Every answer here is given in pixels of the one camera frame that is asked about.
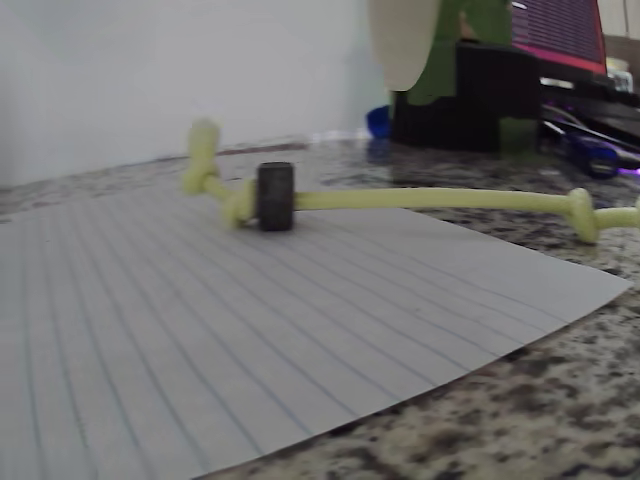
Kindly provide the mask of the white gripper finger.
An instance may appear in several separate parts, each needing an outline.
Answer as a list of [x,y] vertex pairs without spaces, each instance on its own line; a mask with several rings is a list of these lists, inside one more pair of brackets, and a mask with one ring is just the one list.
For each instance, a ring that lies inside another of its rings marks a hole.
[[421,76],[438,23],[437,0],[369,0],[373,51],[391,92],[410,90]]

